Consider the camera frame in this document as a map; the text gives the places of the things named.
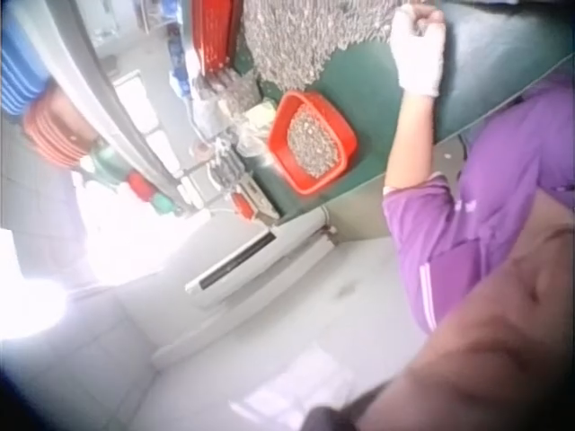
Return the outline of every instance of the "white stripe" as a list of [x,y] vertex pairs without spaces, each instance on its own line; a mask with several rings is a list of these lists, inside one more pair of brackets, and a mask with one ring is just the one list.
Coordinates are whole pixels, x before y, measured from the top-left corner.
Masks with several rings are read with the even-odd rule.
[[429,263],[420,266],[421,298],[423,300],[423,311],[428,326],[431,330],[437,327],[435,313],[433,311],[433,299],[431,297],[431,277],[429,275]]
[[433,285],[431,284],[431,267],[429,263],[426,265],[426,275],[429,287],[429,313],[431,314],[432,328],[435,330],[438,327],[438,322],[435,319],[435,307],[433,305]]

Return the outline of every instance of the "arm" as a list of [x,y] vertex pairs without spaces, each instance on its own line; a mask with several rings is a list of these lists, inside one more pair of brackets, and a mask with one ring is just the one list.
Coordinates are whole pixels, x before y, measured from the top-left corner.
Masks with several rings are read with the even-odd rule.
[[[422,36],[414,30],[418,22],[427,26]],[[385,185],[394,189],[418,186],[431,174],[445,33],[443,13],[432,6],[407,4],[395,14],[390,46],[405,93],[385,173]]]
[[433,105],[429,96],[405,94],[389,154],[385,185],[415,187],[431,175],[433,162]]

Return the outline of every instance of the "worker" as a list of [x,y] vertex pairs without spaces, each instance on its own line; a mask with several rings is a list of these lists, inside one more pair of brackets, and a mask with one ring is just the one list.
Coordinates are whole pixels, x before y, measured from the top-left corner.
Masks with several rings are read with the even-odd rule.
[[540,86],[491,118],[454,199],[431,170],[445,38],[433,6],[394,16],[404,95],[383,205],[429,338],[383,388],[314,409],[303,431],[572,429],[559,414],[573,385],[572,87]]

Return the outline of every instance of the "bright light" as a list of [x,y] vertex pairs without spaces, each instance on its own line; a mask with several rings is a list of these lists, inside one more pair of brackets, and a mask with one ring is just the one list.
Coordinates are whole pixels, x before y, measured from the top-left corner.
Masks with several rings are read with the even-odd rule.
[[18,339],[46,330],[66,310],[62,286],[47,280],[16,278],[0,286],[0,340]]

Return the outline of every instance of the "purple shirt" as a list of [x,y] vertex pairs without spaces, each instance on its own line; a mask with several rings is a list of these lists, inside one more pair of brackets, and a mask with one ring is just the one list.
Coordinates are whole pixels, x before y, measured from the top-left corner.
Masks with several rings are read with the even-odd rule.
[[458,197],[444,176],[385,194],[408,300],[425,331],[507,258],[537,188],[575,207],[571,78],[547,79],[524,98],[487,120]]

